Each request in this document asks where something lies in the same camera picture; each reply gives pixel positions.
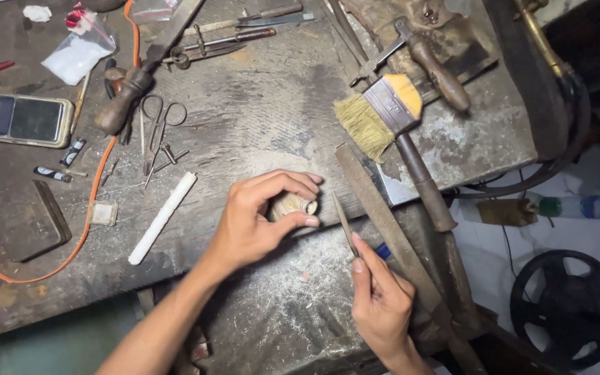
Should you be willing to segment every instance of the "plastic zip bag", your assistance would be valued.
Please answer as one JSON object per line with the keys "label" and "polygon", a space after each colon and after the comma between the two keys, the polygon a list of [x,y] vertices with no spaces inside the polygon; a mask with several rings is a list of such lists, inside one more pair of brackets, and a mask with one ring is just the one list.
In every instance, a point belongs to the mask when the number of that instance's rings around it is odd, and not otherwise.
{"label": "plastic zip bag", "polygon": [[97,14],[80,9],[80,16],[67,17],[72,31],[41,64],[67,85],[75,86],[100,59],[115,52],[115,38],[107,31]]}
{"label": "plastic zip bag", "polygon": [[133,0],[131,19],[136,25],[154,21],[168,21],[179,0]]}

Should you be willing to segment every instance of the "left hand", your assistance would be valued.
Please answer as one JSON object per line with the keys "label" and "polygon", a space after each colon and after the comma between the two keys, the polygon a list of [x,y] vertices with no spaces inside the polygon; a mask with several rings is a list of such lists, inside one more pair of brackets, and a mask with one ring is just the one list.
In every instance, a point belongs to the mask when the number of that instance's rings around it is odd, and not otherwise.
{"label": "left hand", "polygon": [[261,260],[275,249],[282,238],[296,227],[319,226],[319,218],[296,211],[271,223],[264,217],[267,202],[282,191],[315,200],[319,192],[318,175],[277,169],[249,180],[236,182],[228,192],[217,232],[205,250],[230,274],[236,269]]}

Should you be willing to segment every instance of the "brush bristles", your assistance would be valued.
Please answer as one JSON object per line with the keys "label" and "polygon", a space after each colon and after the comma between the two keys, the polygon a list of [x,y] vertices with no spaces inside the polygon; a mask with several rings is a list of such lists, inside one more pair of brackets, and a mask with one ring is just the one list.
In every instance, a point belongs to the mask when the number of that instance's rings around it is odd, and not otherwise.
{"label": "brush bristles", "polygon": [[335,101],[335,115],[358,148],[370,159],[383,163],[381,155],[395,135],[362,94]]}

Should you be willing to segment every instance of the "white rod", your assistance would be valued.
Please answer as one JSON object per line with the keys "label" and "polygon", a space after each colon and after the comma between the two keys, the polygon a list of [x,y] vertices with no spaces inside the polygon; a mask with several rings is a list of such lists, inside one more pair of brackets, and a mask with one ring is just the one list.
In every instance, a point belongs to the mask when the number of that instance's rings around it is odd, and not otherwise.
{"label": "white rod", "polygon": [[159,233],[161,233],[161,230],[168,222],[168,219],[171,218],[171,215],[173,215],[173,212],[175,212],[179,203],[184,199],[194,183],[196,183],[195,174],[187,172],[187,174],[182,177],[182,180],[171,193],[170,198],[163,204],[157,217],[154,218],[152,224],[147,228],[143,238],[140,239],[140,242],[138,242],[135,249],[133,249],[133,252],[129,256],[129,263],[136,265],[143,261],[143,258],[147,255],[147,252],[149,252],[149,249],[152,247],[154,241],[157,240],[157,237],[159,237]]}

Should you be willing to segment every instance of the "plastic bottle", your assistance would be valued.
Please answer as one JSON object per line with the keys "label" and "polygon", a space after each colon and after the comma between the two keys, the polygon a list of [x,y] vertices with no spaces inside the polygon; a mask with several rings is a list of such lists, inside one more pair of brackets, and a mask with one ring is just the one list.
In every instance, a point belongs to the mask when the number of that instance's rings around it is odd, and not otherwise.
{"label": "plastic bottle", "polygon": [[573,219],[600,219],[600,195],[545,197],[539,202],[539,215]]}

